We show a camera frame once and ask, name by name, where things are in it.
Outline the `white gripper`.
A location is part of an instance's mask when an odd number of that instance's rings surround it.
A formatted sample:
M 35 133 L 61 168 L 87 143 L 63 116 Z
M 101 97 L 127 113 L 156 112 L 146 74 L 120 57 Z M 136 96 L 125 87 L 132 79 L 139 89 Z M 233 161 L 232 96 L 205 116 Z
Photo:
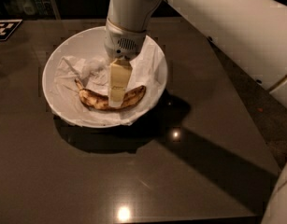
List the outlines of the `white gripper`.
M 110 20 L 106 22 L 104 47 L 111 59 L 109 66 L 108 103 L 111 107 L 122 105 L 128 86 L 133 60 L 142 50 L 146 32 L 132 32 L 116 26 Z

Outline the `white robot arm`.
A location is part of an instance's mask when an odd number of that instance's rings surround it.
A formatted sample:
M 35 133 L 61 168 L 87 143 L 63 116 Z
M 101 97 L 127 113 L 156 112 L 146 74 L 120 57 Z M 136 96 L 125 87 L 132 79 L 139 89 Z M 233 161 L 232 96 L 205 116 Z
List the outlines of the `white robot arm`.
M 110 0 L 105 47 L 135 58 L 161 0 Z M 274 0 L 164 0 L 287 108 L 287 7 Z

